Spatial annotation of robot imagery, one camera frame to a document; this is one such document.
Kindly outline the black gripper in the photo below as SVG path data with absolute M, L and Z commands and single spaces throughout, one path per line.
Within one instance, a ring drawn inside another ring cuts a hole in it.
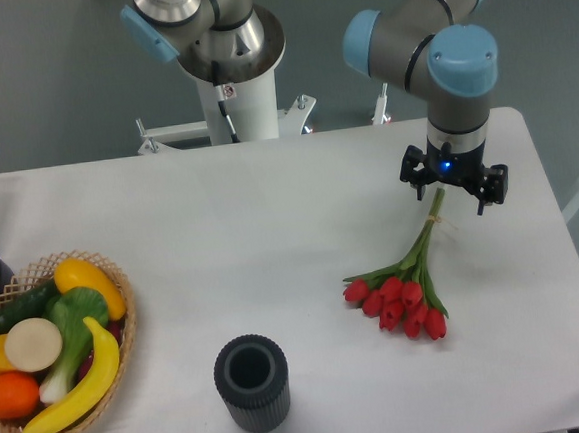
M 412 186 L 418 201 L 423 200 L 427 185 L 440 182 L 474 191 L 473 196 L 478 199 L 478 216 L 484 213 L 486 206 L 504 203 L 509 169 L 506 164 L 483 165 L 485 142 L 465 153 L 454 152 L 449 143 L 438 149 L 428 142 L 426 153 L 416 146 L 406 148 L 400 181 Z

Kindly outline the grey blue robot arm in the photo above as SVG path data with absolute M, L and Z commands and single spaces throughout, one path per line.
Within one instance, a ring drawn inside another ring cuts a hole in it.
M 427 104 L 427 143 L 408 147 L 400 179 L 464 189 L 481 206 L 506 198 L 508 169 L 483 152 L 498 47 L 466 23 L 483 0 L 403 0 L 391 13 L 359 12 L 343 37 L 356 72 Z M 253 0 L 131 0 L 120 14 L 131 38 L 195 80 L 213 144 L 281 134 L 273 72 L 285 49 L 282 25 Z

